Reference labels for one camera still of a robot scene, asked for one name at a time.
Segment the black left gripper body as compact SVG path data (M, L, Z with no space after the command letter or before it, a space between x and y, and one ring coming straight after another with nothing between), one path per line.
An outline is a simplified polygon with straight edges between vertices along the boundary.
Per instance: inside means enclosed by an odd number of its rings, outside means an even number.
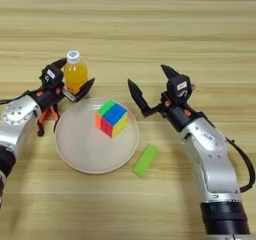
M37 103L41 110L58 104L63 98L68 98L74 102L76 97L65 88L41 89L31 94L32 99Z

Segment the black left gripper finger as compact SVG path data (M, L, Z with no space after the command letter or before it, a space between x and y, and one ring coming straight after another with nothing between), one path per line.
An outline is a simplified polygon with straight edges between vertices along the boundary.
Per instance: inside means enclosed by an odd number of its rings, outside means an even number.
M92 86L94 84L94 81L95 81L95 79L92 78L80 87L79 92L75 95L76 102L79 102L82 98L84 98L88 94L88 92L90 91L90 89L92 88Z
M51 67L57 67L59 69L62 69L67 63L66 58L61 58L53 63L50 64Z

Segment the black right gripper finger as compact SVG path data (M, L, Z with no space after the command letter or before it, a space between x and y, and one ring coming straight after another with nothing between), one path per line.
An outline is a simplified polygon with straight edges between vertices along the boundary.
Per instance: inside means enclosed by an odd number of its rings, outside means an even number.
M128 88L131 94L131 97L135 101L136 105L139 107L142 115L148 117L157 113L160 110L160 106L150 107L146 100L143 98L143 93L140 88L131 80L128 80Z
M162 64L161 68L168 79L171 79L171 78L179 75L179 73L177 71L175 71L172 67L170 67L168 65Z

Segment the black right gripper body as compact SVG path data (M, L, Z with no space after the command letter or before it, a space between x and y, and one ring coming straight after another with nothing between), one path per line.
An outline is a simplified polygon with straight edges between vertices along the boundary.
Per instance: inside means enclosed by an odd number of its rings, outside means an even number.
M193 110L187 103L176 105L166 100L157 108L162 117L166 118L176 131L182 131L190 123L203 117L201 112Z

